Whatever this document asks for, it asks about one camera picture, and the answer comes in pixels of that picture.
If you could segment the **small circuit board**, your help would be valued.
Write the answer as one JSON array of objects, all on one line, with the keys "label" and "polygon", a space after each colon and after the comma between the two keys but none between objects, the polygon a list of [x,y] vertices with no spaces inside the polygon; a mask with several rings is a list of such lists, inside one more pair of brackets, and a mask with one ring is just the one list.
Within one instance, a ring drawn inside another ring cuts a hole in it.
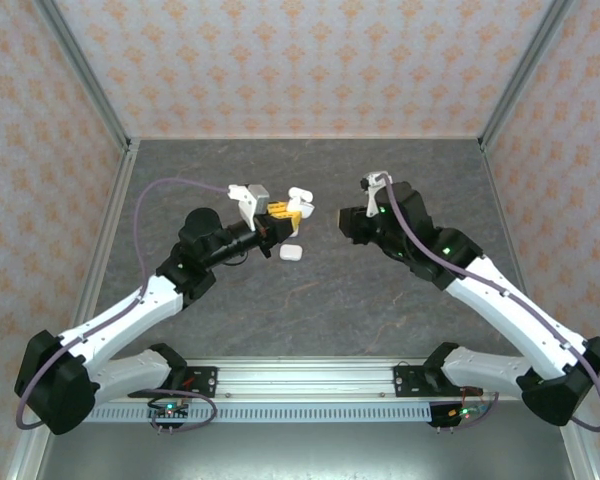
[{"label": "small circuit board", "polygon": [[182,400],[154,398],[147,403],[149,417],[156,419],[185,419],[188,417],[188,404]]},{"label": "small circuit board", "polygon": [[442,430],[455,430],[470,421],[477,420],[488,411],[484,404],[463,405],[460,402],[433,402],[430,404],[431,420],[428,425]]}]

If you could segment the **grey metal sheet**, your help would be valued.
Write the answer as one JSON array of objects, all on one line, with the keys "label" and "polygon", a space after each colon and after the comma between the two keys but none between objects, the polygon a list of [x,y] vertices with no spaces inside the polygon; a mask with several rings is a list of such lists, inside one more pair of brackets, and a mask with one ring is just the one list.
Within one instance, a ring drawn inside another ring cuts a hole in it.
[{"label": "grey metal sheet", "polygon": [[159,435],[86,424],[49,437],[37,480],[574,480],[561,433],[508,405],[476,428],[215,424]]}]

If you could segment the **aluminium side rail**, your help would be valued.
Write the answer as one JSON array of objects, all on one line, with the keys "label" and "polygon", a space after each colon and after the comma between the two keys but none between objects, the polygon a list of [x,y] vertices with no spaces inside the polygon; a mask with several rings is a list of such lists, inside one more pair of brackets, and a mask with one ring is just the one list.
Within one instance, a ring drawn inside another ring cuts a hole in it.
[{"label": "aluminium side rail", "polygon": [[516,286],[518,287],[518,289],[525,294],[526,296],[529,295],[528,289],[527,289],[527,285],[525,283],[525,275],[522,272],[519,260],[518,260],[518,256],[515,250],[515,245],[513,242],[513,238],[511,236],[511,231],[509,228],[509,224],[507,221],[507,216],[506,216],[506,212],[505,212],[505,208],[504,208],[504,203],[501,199],[501,196],[499,194],[497,185],[496,185],[496,178],[494,175],[494,170],[491,166],[491,163],[489,161],[488,158],[488,152],[486,150],[486,147],[483,145],[481,138],[477,139],[477,144],[480,150],[480,154],[482,157],[482,162],[484,165],[484,169],[486,171],[486,175],[488,177],[488,181],[489,184],[491,186],[491,190],[493,192],[494,198],[495,198],[495,203],[496,203],[496,208],[499,214],[499,218],[504,230],[504,236],[506,239],[506,244],[507,244],[507,249],[508,249],[508,253],[511,257],[511,261],[513,264],[513,270],[515,273],[515,281],[514,283],[516,284]]},{"label": "aluminium side rail", "polygon": [[82,282],[69,329],[81,326],[90,320],[95,312],[140,143],[140,138],[132,138],[121,152],[102,214],[91,262]]}]

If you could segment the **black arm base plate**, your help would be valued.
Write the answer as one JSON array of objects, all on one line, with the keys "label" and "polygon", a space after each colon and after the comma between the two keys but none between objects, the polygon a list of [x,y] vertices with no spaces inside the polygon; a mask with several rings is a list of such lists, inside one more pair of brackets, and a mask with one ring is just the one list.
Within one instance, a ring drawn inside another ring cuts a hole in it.
[{"label": "black arm base plate", "polygon": [[214,398],[218,383],[218,368],[214,366],[187,366],[183,381],[179,385],[183,391],[199,393]]},{"label": "black arm base plate", "polygon": [[409,365],[401,362],[393,367],[393,385],[397,397],[457,397],[458,386],[453,385],[438,368]]}]

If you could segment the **aluminium frame post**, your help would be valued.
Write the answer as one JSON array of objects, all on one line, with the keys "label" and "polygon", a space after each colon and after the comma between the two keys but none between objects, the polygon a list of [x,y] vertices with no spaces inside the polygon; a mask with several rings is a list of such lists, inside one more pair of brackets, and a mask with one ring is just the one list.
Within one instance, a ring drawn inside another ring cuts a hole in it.
[{"label": "aluminium frame post", "polygon": [[519,96],[562,25],[563,19],[571,9],[574,1],[551,0],[549,8],[514,69],[513,75],[496,103],[483,132],[477,138],[482,153],[486,153],[489,146],[496,140],[499,131],[511,114]]},{"label": "aluminium frame post", "polygon": [[597,480],[597,474],[586,450],[580,429],[574,425],[560,428],[574,480]]},{"label": "aluminium frame post", "polygon": [[104,88],[91,67],[87,55],[72,32],[56,0],[32,1],[54,35],[60,49],[84,87],[87,96],[92,101],[114,143],[121,151],[126,151],[131,143],[131,138],[123,127]]},{"label": "aluminium frame post", "polygon": [[22,431],[6,480],[37,480],[49,437],[46,428]]}]

